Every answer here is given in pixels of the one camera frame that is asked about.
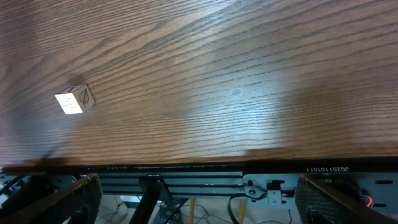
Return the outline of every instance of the floor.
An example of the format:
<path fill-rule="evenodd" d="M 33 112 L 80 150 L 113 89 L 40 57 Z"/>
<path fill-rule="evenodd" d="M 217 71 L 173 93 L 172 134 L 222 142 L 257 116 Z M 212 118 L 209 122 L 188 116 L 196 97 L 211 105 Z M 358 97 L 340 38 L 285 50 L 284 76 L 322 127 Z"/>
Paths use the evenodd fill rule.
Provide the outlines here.
<path fill-rule="evenodd" d="M 209 224 L 209 223 L 232 223 L 231 219 L 228 215 L 226 204 L 227 199 L 207 199 L 207 198 L 197 198 L 195 205 L 202 205 L 210 215 L 214 215 L 224 219 L 225 221 L 210 216 L 207 219 L 201 219 L 205 212 L 199 206 L 195 206 L 195 218 L 194 223 L 198 224 Z M 96 224 L 106 224 L 106 223 L 116 223 L 120 218 L 127 213 L 126 219 L 124 219 L 121 223 L 127 224 L 129 223 L 135 209 L 126 208 L 124 204 L 120 205 L 117 213 L 116 207 L 122 202 L 119 195 L 104 195 L 101 206 L 99 208 L 98 217 L 96 220 Z M 185 205 L 181 208 L 181 212 L 183 214 L 182 220 L 183 223 L 189 223 L 188 216 L 190 213 L 190 201 L 187 201 Z M 240 201 L 235 200 L 231 202 L 231 206 L 235 216 L 239 215 Z M 151 220 L 154 218 L 154 215 L 159 210 L 159 206 L 156 206 L 154 213 L 152 214 Z M 297 210 L 290 211 L 292 215 L 292 223 L 291 224 L 301 224 L 299 213 Z M 250 208 L 246 207 L 244 224 L 257 224 L 268 220 L 275 220 L 283 224 L 288 224 L 290 221 L 288 210 L 284 209 L 258 209 L 258 208 Z"/>

